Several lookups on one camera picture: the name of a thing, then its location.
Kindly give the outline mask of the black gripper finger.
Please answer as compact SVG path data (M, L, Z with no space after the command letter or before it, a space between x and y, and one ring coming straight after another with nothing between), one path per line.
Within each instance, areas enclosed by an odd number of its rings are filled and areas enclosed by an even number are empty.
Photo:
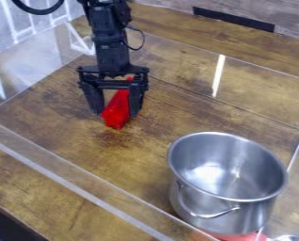
M141 109L144 95L142 85L133 84L129 87L129 116L134 117Z
M98 115L103 109L103 94L102 90L93 87L86 83L79 84L86 103L89 105L90 111Z

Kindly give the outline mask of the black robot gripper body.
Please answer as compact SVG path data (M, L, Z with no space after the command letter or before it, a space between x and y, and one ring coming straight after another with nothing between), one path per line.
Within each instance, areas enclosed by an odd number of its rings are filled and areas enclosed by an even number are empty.
M129 61L129 46L126 36L111 42L94 42L95 65L79 66L78 87L83 91L102 91L103 89L148 90L149 69L133 65Z

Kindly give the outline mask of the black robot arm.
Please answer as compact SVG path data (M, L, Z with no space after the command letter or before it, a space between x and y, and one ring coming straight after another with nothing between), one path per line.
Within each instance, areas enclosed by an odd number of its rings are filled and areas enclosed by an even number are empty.
M148 90L146 67L129 61L126 28L132 21L130 9L125 0L79 0L87 24L91 28L91 42L95 48L95 65L78 66L78 87L94 114L103 110L105 89L129 91L127 111L134 117L141 109L144 92Z

